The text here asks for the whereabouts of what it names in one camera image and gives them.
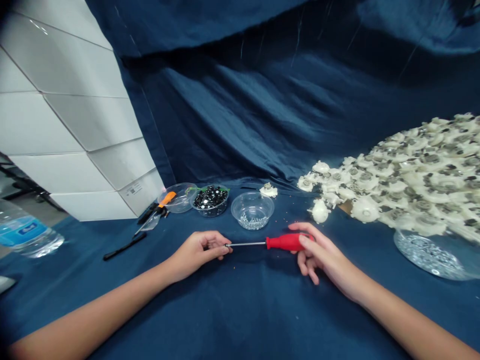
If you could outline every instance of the clear plastic bowl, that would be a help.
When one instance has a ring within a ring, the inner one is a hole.
[[[206,190],[209,186],[213,186],[214,188],[218,188],[220,187],[220,190],[226,190],[227,191],[227,195],[226,195],[226,198],[225,200],[223,200],[221,203],[219,203],[217,206],[214,206],[214,207],[211,207],[211,208],[199,208],[199,207],[196,207],[194,205],[194,201],[195,199],[197,198],[197,195],[199,194],[200,190],[204,191]],[[223,185],[220,185],[220,184],[210,184],[210,185],[207,185],[207,186],[204,186],[202,188],[199,188],[197,189],[197,191],[195,191],[195,194],[192,196],[191,200],[190,200],[190,204],[191,204],[191,207],[194,208],[195,210],[198,211],[198,213],[200,215],[202,215],[203,217],[206,217],[206,218],[214,218],[218,215],[220,215],[221,213],[223,213],[225,211],[225,209],[227,208],[227,203],[228,203],[228,200],[229,200],[229,195],[230,195],[230,190],[228,188],[226,188],[225,186]]]
[[[242,228],[259,230],[274,213],[274,201],[260,192],[244,192],[231,203],[231,214]]]
[[[441,231],[442,235],[433,234]],[[397,222],[393,240],[398,250],[419,268],[445,279],[470,280],[480,279],[478,237],[463,224],[409,215]]]
[[[166,209],[174,214],[187,212],[192,208],[191,199],[194,197],[197,185],[191,182],[182,182],[169,188],[163,189],[160,196],[157,198],[160,204],[169,192],[175,192],[176,196],[165,205]]]

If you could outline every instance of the red screwdriver handle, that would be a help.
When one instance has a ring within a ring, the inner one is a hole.
[[[307,233],[293,233],[286,234],[279,237],[267,237],[266,248],[267,249],[282,249],[287,251],[302,251],[305,250],[300,244],[299,236],[303,235],[310,240],[315,241],[314,237]]]

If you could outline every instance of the table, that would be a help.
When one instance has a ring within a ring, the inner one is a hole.
[[[229,202],[245,189],[232,189]],[[55,254],[0,260],[0,275],[22,279],[0,298],[2,326],[15,341],[167,259],[193,232],[219,230],[233,242],[260,241],[309,221],[311,198],[280,194],[268,225],[241,228],[228,208],[214,218],[190,210],[161,219],[147,238],[127,244],[136,220],[78,222],[56,229]],[[455,282],[409,262],[382,223],[362,224],[335,209],[318,228],[367,274],[480,351],[480,281]],[[261,247],[236,248],[157,296],[92,359],[405,359],[406,352],[361,307],[325,277],[314,286],[296,257]]]

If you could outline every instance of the screwdriver shaft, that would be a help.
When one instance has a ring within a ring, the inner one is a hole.
[[[227,248],[231,248],[234,246],[248,246],[248,245],[266,245],[266,242],[241,242],[236,244],[225,244]]]

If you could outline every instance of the plastic bottle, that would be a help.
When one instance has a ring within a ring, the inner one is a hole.
[[[58,249],[65,238],[15,204],[0,199],[0,245],[29,258]]]

